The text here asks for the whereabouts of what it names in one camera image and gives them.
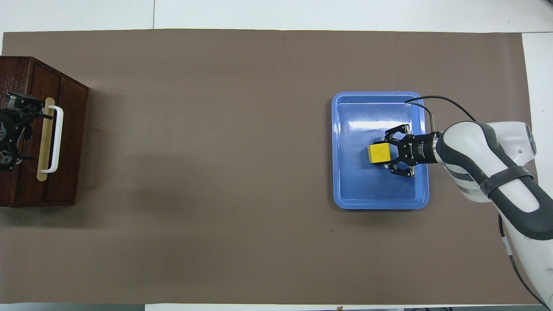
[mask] tray rim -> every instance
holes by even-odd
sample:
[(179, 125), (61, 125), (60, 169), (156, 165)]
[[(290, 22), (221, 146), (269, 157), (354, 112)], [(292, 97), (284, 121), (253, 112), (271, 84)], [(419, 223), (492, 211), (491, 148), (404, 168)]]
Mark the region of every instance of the tray rim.
[[(429, 172), (427, 164), (423, 164), (422, 170), (423, 174), (425, 176), (423, 180), (423, 187), (424, 187), (424, 198), (421, 202), (417, 202), (414, 204), (395, 204), (395, 206), (398, 206), (398, 208), (395, 208), (394, 206), (391, 206), (389, 204), (382, 204), (382, 203), (374, 203), (374, 204), (353, 204), (344, 201), (340, 197), (340, 181), (339, 181), (339, 174), (338, 174), (338, 165), (337, 165), (337, 158), (338, 158), (338, 101), (342, 97), (353, 97), (353, 96), (359, 96), (359, 97), (366, 97), (366, 96), (406, 96), (408, 98), (415, 98), (419, 97), (420, 95), (416, 92), (412, 91), (344, 91), (339, 92), (334, 95), (331, 101), (331, 132), (332, 132), (332, 190), (333, 190), (333, 198), (334, 202), (342, 209), (344, 210), (358, 210), (358, 211), (371, 211), (371, 210), (418, 210), (423, 208), (428, 204), (428, 201), (430, 199), (430, 182), (429, 182)], [(418, 101), (418, 103), (424, 105), (423, 100)], [(419, 115), (420, 119), (420, 133), (424, 134), (426, 133), (425, 128), (425, 114), (424, 110), (418, 109), (416, 106), (413, 106), (411, 108), (412, 110), (416, 109)]]

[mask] white handle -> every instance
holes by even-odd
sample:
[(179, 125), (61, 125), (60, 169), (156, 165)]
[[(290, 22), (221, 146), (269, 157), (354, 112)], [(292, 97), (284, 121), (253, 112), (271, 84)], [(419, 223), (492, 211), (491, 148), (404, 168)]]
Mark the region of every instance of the white handle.
[(53, 173), (58, 169), (61, 146), (61, 128), (64, 125), (64, 110), (57, 106), (48, 106), (56, 111), (56, 128), (54, 129), (54, 146), (52, 147), (52, 165), (49, 169), (40, 170), (42, 173)]

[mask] wooden cabinet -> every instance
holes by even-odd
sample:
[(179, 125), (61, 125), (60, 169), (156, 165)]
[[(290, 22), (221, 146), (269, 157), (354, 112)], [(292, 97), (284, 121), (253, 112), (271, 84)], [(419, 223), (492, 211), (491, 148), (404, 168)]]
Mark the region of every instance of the wooden cabinet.
[(7, 91), (52, 97), (64, 110), (59, 166), (44, 182), (36, 178), (42, 118), (33, 121), (33, 137), (19, 142), (19, 150), (34, 157), (11, 172), (0, 172), (0, 206), (75, 204), (88, 87), (33, 57), (0, 56), (0, 108)]

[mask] yellow block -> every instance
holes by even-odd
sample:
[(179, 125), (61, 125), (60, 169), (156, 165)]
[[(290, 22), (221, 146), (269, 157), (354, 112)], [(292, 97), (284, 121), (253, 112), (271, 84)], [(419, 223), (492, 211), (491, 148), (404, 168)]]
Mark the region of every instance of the yellow block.
[(389, 143), (372, 144), (369, 146), (368, 151), (371, 163), (390, 162), (392, 159)]

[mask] plastic tray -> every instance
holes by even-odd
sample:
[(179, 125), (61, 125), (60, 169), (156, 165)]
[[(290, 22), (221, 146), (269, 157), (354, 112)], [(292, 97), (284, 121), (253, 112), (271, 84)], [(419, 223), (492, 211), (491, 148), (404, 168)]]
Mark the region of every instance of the plastic tray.
[(332, 171), (338, 206), (347, 210), (413, 210), (428, 203), (426, 164), (415, 166), (415, 176), (406, 178), (370, 163), (367, 154), (368, 145), (397, 125), (407, 123), (413, 134), (425, 133), (424, 110), (403, 103), (418, 96), (414, 92), (342, 92), (334, 96)]

